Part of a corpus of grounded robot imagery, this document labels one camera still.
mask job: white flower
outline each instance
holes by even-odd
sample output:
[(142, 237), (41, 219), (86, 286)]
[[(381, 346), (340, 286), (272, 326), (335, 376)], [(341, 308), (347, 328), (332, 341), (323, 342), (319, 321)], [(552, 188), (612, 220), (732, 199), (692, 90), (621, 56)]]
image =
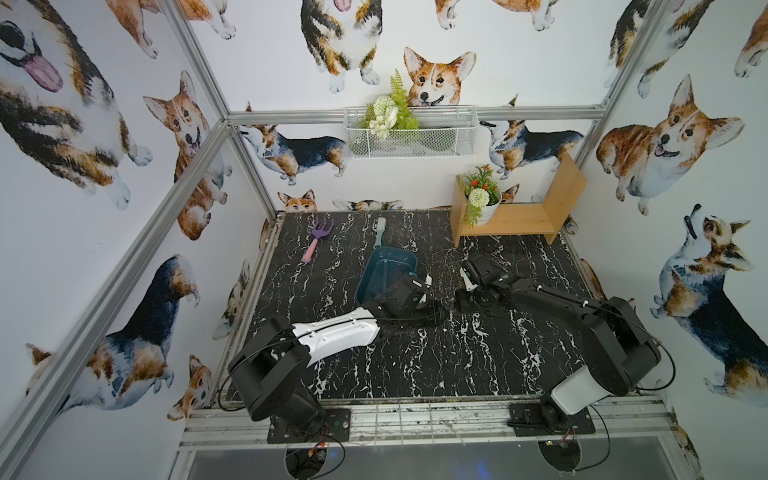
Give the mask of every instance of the white flower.
[(469, 192), (469, 203), (473, 207), (483, 208), (488, 205), (489, 201), (491, 201), (491, 195), (481, 188), (475, 188)]

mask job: white wire basket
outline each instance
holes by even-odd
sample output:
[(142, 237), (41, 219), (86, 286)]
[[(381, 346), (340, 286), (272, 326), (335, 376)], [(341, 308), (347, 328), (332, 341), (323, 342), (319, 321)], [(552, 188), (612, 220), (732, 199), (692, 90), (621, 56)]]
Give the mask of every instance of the white wire basket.
[(475, 107), (411, 108), (419, 120), (418, 130), (390, 130), (378, 138), (363, 125), (365, 107), (344, 111), (349, 156), (352, 158), (440, 158), (468, 157), (475, 150), (478, 114)]

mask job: black cable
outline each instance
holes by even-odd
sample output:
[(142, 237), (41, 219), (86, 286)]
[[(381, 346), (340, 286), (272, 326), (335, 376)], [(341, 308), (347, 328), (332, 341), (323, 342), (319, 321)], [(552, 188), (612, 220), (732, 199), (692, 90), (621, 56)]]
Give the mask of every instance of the black cable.
[(589, 465), (588, 467), (576, 468), (574, 470), (574, 472), (582, 472), (582, 471), (587, 470), (589, 468), (593, 468), (593, 467), (596, 467), (598, 465), (602, 465), (602, 463), (605, 462), (606, 460), (608, 460), (608, 457), (611, 456), (611, 434), (608, 433), (608, 427), (605, 425), (605, 420), (603, 420), (603, 416), (600, 415), (600, 412), (598, 412), (598, 409), (596, 409), (593, 406), (590, 406), (590, 407), (594, 410), (595, 413), (598, 414), (598, 417), (600, 417), (600, 420), (603, 422), (603, 428), (605, 429), (605, 436), (608, 437), (608, 451), (605, 452), (605, 457), (603, 457), (603, 459), (600, 460), (598, 463), (594, 463), (593, 465)]

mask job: pink handle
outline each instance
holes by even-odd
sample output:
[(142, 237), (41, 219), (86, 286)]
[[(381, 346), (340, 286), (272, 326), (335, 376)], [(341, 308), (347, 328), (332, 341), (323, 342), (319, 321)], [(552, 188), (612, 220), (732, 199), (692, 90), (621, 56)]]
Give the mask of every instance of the pink handle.
[(310, 262), (313, 253), (315, 253), (315, 247), (317, 247), (317, 239), (312, 240), (312, 243), (310, 243), (310, 248), (306, 249), (306, 252), (304, 252), (304, 256), (301, 257), (302, 263)]

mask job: dog illustration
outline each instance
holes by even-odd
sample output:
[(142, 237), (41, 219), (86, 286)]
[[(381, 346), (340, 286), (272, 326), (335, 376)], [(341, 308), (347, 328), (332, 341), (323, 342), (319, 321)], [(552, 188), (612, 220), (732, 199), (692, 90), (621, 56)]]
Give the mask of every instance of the dog illustration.
[[(493, 0), (500, 6), (512, 12), (530, 12), (533, 28), (536, 31), (542, 31), (549, 28), (554, 22), (552, 16), (552, 5), (558, 0)], [(458, 0), (435, 0), (437, 9), (437, 21), (445, 30), (455, 27), (452, 20), (456, 18), (455, 7)]]
[(669, 114), (655, 128), (628, 125), (608, 132), (597, 156), (605, 173), (618, 178), (616, 198), (639, 197), (637, 208), (648, 215), (648, 201), (661, 195), (699, 160), (704, 151), (725, 145), (744, 128), (740, 118), (709, 118), (694, 103), (690, 75), (677, 87)]
[(381, 0), (303, 0), (301, 31), (317, 67), (330, 74), (331, 93), (344, 90), (344, 74), (355, 68), (362, 81), (379, 84), (371, 62), (382, 33)]
[[(665, 66), (675, 52), (688, 42), (688, 38), (694, 33), (713, 1), (676, 0), (670, 16), (666, 20), (662, 35), (656, 40), (644, 60), (643, 77), (637, 84), (637, 93), (642, 98), (646, 98), (650, 93), (650, 81), (655, 74)], [(608, 64), (615, 65), (616, 68), (605, 82), (606, 87), (613, 84), (619, 68), (624, 64), (624, 59), (647, 13), (648, 5), (648, 0), (633, 0), (619, 18), (614, 37), (611, 39), (611, 55), (608, 58)]]
[(181, 255), (165, 260), (154, 274), (144, 298), (122, 330), (107, 335), (96, 347), (69, 392), (60, 413), (76, 406), (102, 410), (127, 408), (174, 373), (166, 363), (179, 313), (179, 300), (193, 295), (200, 303), (192, 267)]
[(737, 77), (749, 77), (750, 66), (760, 65), (760, 58), (768, 50), (768, 5), (752, 27), (750, 39), (744, 44), (734, 69)]
[[(517, 99), (515, 96), (509, 105), (514, 107)], [(500, 167), (497, 173), (503, 173), (502, 180), (517, 167), (552, 157), (562, 161), (584, 138), (573, 130), (532, 132), (525, 126), (525, 120), (481, 121), (480, 125), (491, 131), (488, 151), (491, 162)]]
[(240, 127), (241, 135), (248, 140), (256, 156), (265, 167), (296, 184), (296, 175), (314, 167), (332, 164), (339, 169), (337, 177), (344, 175), (349, 150), (346, 142), (336, 137), (285, 138), (277, 125), (248, 125)]
[[(144, 97), (144, 103), (149, 111), (168, 130), (174, 132), (179, 146), (179, 156), (176, 159), (176, 182), (192, 158), (200, 149), (200, 144), (208, 135), (208, 122), (203, 112), (197, 106), (194, 85), (186, 71), (181, 71), (179, 93), (170, 100)], [(224, 176), (232, 174), (232, 166), (224, 166), (221, 155), (217, 155), (200, 179), (192, 196), (178, 217), (179, 227), (190, 240), (197, 240), (203, 229), (210, 223), (209, 210), (214, 200), (224, 205), (227, 194), (221, 191), (224, 186)]]
[(694, 206), (684, 217), (685, 243), (661, 270), (661, 296), (654, 297), (658, 308), (650, 313), (673, 317), (724, 364), (724, 375), (717, 374), (721, 385), (704, 379), (711, 392), (768, 407), (768, 346), (723, 290), (729, 271), (754, 268), (733, 243), (733, 235), (749, 222), (726, 222)]
[(237, 283), (232, 287), (230, 291), (230, 298), (227, 300), (227, 309), (221, 316), (221, 323), (214, 330), (214, 340), (222, 339), (229, 335), (232, 331), (235, 318), (237, 317), (237, 311), (240, 309), (240, 304), (243, 301), (245, 295), (246, 286), (250, 280), (250, 263), (248, 259), (243, 262), (243, 268), (240, 269), (240, 276), (237, 277)]
[(402, 200), (391, 202), (379, 202), (377, 200), (361, 200), (359, 202), (348, 202), (346, 200), (336, 199), (333, 205), (341, 211), (371, 212), (374, 210), (402, 210)]
[[(144, 13), (160, 13), (157, 0), (107, 0), (109, 9), (125, 28), (134, 41), (144, 50), (149, 58), (157, 58), (157, 50), (152, 47), (152, 40), (144, 30)], [(214, 31), (225, 40), (235, 36), (235, 27), (227, 22), (227, 0), (179, 0), (179, 6), (187, 20), (208, 22)]]
[(141, 167), (152, 153), (134, 143), (114, 92), (48, 0), (0, 2), (0, 57), (0, 123), (19, 149), (125, 209), (120, 160)]
[(315, 192), (310, 188), (300, 198), (293, 198), (283, 192), (277, 192), (277, 197), (285, 204), (285, 211), (290, 213), (317, 212)]
[(462, 82), (477, 61), (477, 55), (468, 51), (451, 63), (432, 63), (408, 47), (403, 58), (408, 76), (413, 80), (408, 93), (408, 105), (412, 107), (458, 104)]
[(32, 377), (27, 384), (27, 395), (29, 395), (32, 387), (35, 386), (35, 383), (38, 382), (45, 369), (53, 361), (53, 353), (39, 349), (31, 343), (27, 343), (27, 349), (29, 349), (29, 354), (32, 356), (32, 365), (35, 366), (35, 371), (32, 373)]
[(190, 386), (184, 396), (168, 411), (168, 419), (172, 422), (188, 419), (191, 410), (202, 407), (210, 398), (210, 387), (214, 379), (210, 369), (194, 355), (190, 355)]

